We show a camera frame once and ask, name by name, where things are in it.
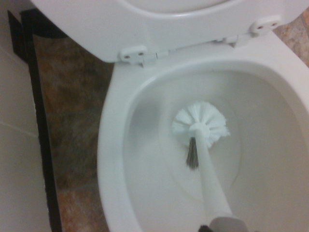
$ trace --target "white wall tile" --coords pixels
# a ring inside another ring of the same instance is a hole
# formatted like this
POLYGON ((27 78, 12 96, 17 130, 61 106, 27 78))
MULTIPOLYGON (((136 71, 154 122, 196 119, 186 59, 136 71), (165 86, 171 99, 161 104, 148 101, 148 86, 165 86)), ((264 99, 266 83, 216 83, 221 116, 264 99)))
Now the white wall tile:
POLYGON ((38 134, 30 76, 0 50, 0 123, 38 134))
POLYGON ((0 125, 0 231, 51 231, 39 141, 3 125, 0 125))

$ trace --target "toilet brush head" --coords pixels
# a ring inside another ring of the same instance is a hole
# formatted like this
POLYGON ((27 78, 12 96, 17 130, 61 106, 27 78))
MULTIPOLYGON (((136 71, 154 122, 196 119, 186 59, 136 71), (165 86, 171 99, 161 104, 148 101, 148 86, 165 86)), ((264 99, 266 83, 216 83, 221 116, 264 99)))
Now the toilet brush head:
POLYGON ((208 148, 222 136, 230 135, 226 127, 225 117, 209 102, 197 101, 181 109, 172 123, 172 131, 175 135, 188 134, 190 143, 186 163, 191 169, 198 167, 195 142, 195 131, 197 129, 202 130, 208 148))

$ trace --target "toilet brush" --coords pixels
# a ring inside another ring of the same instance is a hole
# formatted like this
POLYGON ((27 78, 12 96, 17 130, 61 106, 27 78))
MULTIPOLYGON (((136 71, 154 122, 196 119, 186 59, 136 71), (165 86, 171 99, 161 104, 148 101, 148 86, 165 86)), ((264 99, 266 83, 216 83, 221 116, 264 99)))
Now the toilet brush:
POLYGON ((190 169, 199 167, 204 209, 212 215, 210 228, 247 232, 245 223, 232 214, 208 151, 222 136, 230 135, 225 117, 210 103, 197 101, 178 112, 172 130, 176 135, 187 133, 190 139, 186 164, 190 169))
POLYGON ((222 136, 230 135, 225 117, 209 102, 197 101, 187 109, 180 110, 172 123, 172 131, 175 135, 188 134, 190 145, 186 163, 191 169, 197 168, 199 164, 195 137, 197 129, 206 138, 208 148, 222 136))

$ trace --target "bathroom floor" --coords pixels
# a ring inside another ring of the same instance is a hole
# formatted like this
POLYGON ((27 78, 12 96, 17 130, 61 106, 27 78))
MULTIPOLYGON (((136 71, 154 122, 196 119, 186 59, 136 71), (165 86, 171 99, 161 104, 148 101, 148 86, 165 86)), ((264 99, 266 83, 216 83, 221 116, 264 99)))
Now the bathroom floor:
MULTIPOLYGON (((309 67, 309 8, 275 33, 309 67)), ((70 38, 34 38, 63 232, 108 232, 98 193, 98 127, 113 64, 70 38)))

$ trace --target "white bristles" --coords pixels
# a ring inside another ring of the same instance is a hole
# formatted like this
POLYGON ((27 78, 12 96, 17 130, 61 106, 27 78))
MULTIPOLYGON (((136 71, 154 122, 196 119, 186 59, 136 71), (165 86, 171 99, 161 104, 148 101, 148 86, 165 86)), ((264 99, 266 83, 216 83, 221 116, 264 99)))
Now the white bristles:
POLYGON ((188 111, 193 117, 195 123, 200 122, 201 102, 198 101, 195 104, 188 106, 188 111))
POLYGON ((185 109, 181 109, 176 115, 176 120, 182 122, 187 125, 191 125, 193 123, 192 117, 186 112, 185 109))
POLYGON ((205 124, 209 128, 210 135, 206 138, 209 148, 222 136, 230 135, 225 117, 209 102, 197 101, 181 109, 172 123, 172 131, 175 135, 188 133, 190 126, 195 123, 205 124))
POLYGON ((184 133, 188 133, 189 131, 189 125, 180 123, 180 122, 173 122, 172 123, 172 131, 174 132, 175 135, 181 135, 184 133))

